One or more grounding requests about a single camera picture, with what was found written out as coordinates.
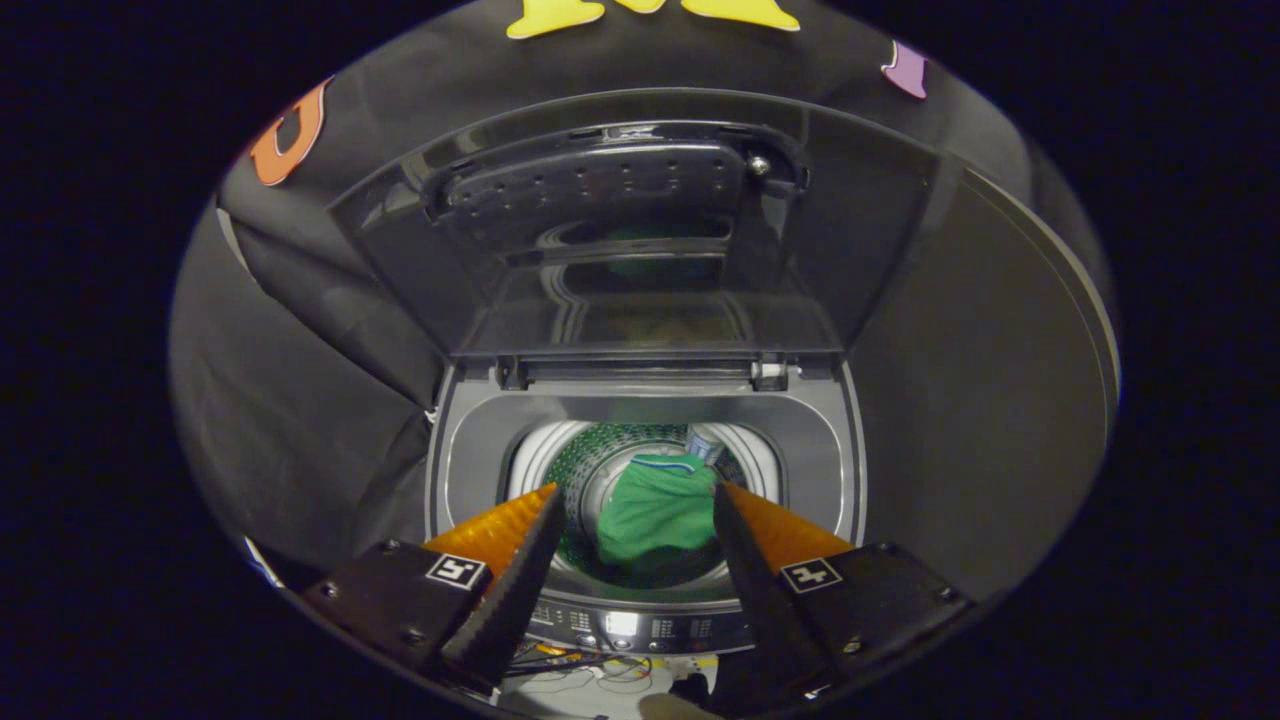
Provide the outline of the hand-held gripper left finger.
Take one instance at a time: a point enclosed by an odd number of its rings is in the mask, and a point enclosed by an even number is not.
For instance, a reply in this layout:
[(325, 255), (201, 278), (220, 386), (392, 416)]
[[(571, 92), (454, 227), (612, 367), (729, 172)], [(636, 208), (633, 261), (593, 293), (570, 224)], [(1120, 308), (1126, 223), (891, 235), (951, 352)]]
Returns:
[(384, 539), (301, 598), (398, 673), (489, 697), (525, 638), (564, 524), (561, 488), (541, 486), (428, 542)]

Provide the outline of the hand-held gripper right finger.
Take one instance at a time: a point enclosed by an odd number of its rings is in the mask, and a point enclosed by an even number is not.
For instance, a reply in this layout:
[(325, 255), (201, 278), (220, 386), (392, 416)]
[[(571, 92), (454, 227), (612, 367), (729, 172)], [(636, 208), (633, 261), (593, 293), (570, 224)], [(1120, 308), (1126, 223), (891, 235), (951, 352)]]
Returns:
[(896, 544), (856, 547), (723, 483), (714, 523), (753, 647), (721, 664), (716, 703), (805, 703), (860, 691), (963, 628), (974, 602)]

